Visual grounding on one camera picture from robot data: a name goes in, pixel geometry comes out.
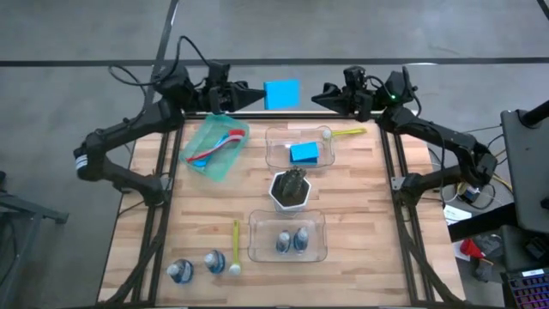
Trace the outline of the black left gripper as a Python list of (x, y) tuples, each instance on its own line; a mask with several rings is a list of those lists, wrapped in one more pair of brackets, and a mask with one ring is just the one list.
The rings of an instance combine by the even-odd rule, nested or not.
[(211, 112), (222, 114), (244, 109), (245, 107), (263, 99), (264, 90), (251, 88), (246, 81), (236, 81), (233, 101), (230, 82), (213, 82), (203, 79), (197, 84), (197, 112)]

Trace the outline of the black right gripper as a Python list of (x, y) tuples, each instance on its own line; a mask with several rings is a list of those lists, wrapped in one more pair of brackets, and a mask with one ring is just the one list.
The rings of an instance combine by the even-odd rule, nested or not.
[(337, 85), (331, 82), (325, 82), (322, 95), (313, 96), (311, 100), (340, 115), (354, 116), (358, 122), (369, 121), (374, 106), (372, 91), (349, 86), (345, 86), (341, 91)]

